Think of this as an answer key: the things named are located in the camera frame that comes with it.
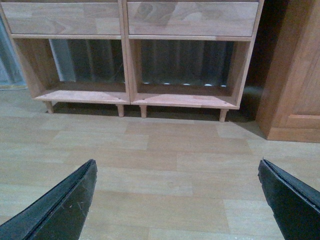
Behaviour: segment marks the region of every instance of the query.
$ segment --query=wooden shelf leg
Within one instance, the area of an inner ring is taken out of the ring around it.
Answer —
[[[145,119],[147,117],[147,105],[140,105],[141,117]]]
[[[48,109],[48,113],[53,114],[54,107],[52,106],[52,101],[43,101],[43,103],[45,104],[46,108]]]
[[[228,111],[229,111],[229,109],[221,109],[220,119],[219,119],[221,123],[225,122]]]
[[[118,108],[119,117],[122,118],[125,116],[125,106],[123,104],[116,104],[116,106]]]

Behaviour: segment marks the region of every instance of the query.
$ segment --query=curtain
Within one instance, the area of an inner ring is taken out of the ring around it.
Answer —
[[[142,80],[149,84],[223,86],[233,43],[142,40]]]
[[[25,85],[20,65],[0,18],[0,85]]]
[[[120,40],[51,39],[62,82],[124,83]]]

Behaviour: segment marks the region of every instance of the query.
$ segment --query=wooden cabinet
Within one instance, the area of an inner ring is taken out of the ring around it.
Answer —
[[[31,96],[44,101],[49,112],[52,101],[116,104],[119,116],[124,105],[139,105],[142,117],[147,106],[215,108],[224,122],[228,110],[240,107],[264,0],[0,4]],[[49,39],[121,41],[124,83],[60,81]],[[190,49],[187,56],[181,54],[184,46]],[[150,56],[155,71],[148,70]],[[160,62],[174,63],[160,67]]]
[[[320,1],[289,1],[256,121],[268,140],[320,142]]]

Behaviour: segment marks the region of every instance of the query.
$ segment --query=wooden drawer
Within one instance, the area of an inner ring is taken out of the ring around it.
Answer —
[[[1,2],[12,34],[120,35],[117,2]]]
[[[128,2],[129,34],[250,37],[257,1]]]

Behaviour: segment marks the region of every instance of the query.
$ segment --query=laminate floor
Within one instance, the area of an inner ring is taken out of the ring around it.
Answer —
[[[95,159],[81,240],[283,240],[257,177],[268,159],[320,190],[320,144],[267,141],[236,111],[57,103],[0,92],[0,223]]]

